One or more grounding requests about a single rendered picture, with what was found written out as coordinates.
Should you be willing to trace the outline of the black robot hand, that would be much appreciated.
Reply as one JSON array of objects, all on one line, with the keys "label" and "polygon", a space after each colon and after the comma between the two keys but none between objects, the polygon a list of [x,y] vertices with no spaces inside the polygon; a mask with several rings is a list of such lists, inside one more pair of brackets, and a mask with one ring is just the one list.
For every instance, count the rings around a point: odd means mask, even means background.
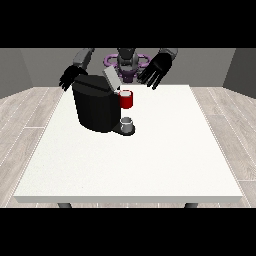
[{"label": "black robot hand", "polygon": [[66,91],[79,75],[87,75],[87,72],[78,66],[71,65],[63,73],[59,79],[59,86]]},{"label": "black robot hand", "polygon": [[142,73],[138,75],[137,80],[139,83],[146,84],[155,90],[171,67],[171,55],[168,53],[158,53]]}]

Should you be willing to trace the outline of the black coffee machine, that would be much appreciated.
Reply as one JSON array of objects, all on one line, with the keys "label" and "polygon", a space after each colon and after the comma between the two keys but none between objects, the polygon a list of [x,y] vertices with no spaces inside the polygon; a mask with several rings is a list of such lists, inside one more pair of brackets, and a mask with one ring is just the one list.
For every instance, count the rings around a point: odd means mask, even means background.
[{"label": "black coffee machine", "polygon": [[94,132],[116,132],[123,136],[135,133],[134,125],[124,131],[120,97],[111,90],[104,76],[80,74],[72,84],[72,91],[82,126]]}]

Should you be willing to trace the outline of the pale grey machine lid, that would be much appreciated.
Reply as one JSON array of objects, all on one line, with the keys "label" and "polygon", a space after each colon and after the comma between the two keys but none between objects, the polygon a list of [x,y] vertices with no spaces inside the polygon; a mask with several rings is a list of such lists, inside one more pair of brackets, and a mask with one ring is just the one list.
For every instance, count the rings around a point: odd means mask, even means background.
[{"label": "pale grey machine lid", "polygon": [[105,68],[103,70],[103,75],[107,79],[112,91],[116,91],[121,86],[122,82],[113,66]]}]

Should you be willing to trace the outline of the red pod holder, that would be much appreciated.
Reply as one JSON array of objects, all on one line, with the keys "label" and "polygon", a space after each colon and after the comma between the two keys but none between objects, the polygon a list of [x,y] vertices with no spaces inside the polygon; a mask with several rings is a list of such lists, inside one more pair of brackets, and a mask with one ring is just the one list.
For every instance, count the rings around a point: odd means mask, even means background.
[{"label": "red pod holder", "polygon": [[129,109],[133,106],[133,92],[130,90],[122,90],[119,92],[120,107]]}]

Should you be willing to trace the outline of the small grey cup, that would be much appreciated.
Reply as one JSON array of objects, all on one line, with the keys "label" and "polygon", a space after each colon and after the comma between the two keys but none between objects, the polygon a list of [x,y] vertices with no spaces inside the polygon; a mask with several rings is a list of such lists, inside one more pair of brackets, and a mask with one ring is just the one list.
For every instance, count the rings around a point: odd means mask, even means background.
[{"label": "small grey cup", "polygon": [[123,117],[120,120],[121,131],[124,133],[129,133],[133,129],[133,121],[130,117]]}]

